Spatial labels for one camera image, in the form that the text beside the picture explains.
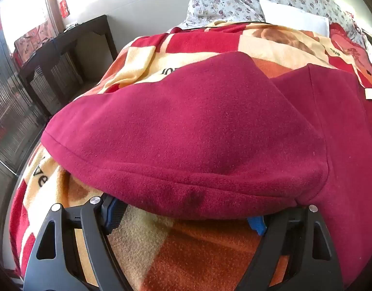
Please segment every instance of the screw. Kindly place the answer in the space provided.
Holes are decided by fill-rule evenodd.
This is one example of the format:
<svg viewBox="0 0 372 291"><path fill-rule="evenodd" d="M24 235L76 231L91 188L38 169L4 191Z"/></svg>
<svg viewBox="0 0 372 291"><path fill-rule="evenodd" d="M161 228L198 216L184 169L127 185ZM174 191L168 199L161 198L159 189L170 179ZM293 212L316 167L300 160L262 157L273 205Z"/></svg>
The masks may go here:
<svg viewBox="0 0 372 291"><path fill-rule="evenodd" d="M100 200L101 200L100 197L98 197L98 196L94 196L94 197L90 198L90 203L91 203L91 204L97 204L97 203L100 202Z"/></svg>
<svg viewBox="0 0 372 291"><path fill-rule="evenodd" d="M313 204L309 205L309 209L310 209L311 212L317 212L318 211L317 206L315 206Z"/></svg>
<svg viewBox="0 0 372 291"><path fill-rule="evenodd" d="M61 208L61 204L60 203L55 203L51 206L51 211L58 211L59 209Z"/></svg>

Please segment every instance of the label tag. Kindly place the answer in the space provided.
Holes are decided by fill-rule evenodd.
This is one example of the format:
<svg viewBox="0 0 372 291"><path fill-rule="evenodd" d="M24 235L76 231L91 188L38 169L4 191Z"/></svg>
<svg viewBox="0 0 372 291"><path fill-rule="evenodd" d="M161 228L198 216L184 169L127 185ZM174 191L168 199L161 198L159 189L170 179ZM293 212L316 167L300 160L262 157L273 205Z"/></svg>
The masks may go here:
<svg viewBox="0 0 372 291"><path fill-rule="evenodd" d="M365 89L365 98L367 100L372 100L372 88Z"/></svg>

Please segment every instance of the blue cloth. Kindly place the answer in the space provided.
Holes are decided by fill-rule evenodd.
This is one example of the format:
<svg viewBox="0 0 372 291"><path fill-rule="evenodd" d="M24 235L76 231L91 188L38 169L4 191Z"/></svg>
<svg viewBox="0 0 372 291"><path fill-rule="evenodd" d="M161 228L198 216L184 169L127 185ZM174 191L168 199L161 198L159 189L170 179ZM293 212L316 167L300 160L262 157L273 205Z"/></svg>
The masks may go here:
<svg viewBox="0 0 372 291"><path fill-rule="evenodd" d="M261 216L261 217L250 217L250 218L247 218L247 221L248 221L249 226L251 227L251 229L255 230L257 232L257 234L259 234L260 236L264 235L264 233L267 230L267 226L264 223L264 217L263 216Z"/></svg>

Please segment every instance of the black plastic bracket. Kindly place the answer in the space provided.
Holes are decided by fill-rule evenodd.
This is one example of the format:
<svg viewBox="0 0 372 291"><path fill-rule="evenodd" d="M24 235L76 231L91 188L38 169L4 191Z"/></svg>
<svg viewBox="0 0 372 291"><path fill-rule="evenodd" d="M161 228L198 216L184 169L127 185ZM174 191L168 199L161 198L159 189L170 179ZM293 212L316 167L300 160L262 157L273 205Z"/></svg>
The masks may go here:
<svg viewBox="0 0 372 291"><path fill-rule="evenodd" d="M53 205L31 251L24 291L133 291L105 235L118 226L125 208L108 195L67 209ZM332 239L315 206L286 209L265 219L267 232L235 291L344 290ZM85 280L75 228L83 230L98 287ZM270 287L281 255L290 256L284 279Z"/></svg>
<svg viewBox="0 0 372 291"><path fill-rule="evenodd" d="M107 195L93 197L82 206L64 209L61 204L54 204L51 207L28 260L24 291L133 291L101 229L100 224L106 221L106 211L101 213L104 201L109 203ZM81 228L84 234L98 287L85 280L75 228Z"/></svg>
<svg viewBox="0 0 372 291"><path fill-rule="evenodd" d="M343 291L341 269L329 231L315 206L273 215L235 291ZM279 257L289 255L284 279L269 286Z"/></svg>

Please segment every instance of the checkered blanket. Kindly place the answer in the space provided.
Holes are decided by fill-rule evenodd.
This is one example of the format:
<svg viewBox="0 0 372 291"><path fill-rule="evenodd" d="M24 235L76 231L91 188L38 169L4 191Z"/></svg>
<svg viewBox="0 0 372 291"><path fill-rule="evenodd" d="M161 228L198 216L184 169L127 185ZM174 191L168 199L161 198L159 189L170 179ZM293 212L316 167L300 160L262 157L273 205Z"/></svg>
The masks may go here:
<svg viewBox="0 0 372 291"><path fill-rule="evenodd" d="M168 34L137 38L84 95L158 82L179 67L229 51L247 53L270 78L312 63L354 73L362 86L372 88L372 76L360 71L354 58L329 38L263 23L213 23L212 27L189 31L176 27ZM51 205L77 206L94 195L101 192L71 176L42 145L35 149L15 194L9 224L20 275L25 274ZM81 230L76 230L76 237L86 280L97 285ZM245 220L178 220L133 206L128 206L108 238L135 291L233 290L260 241ZM287 261L281 257L272 284L282 280Z"/></svg>

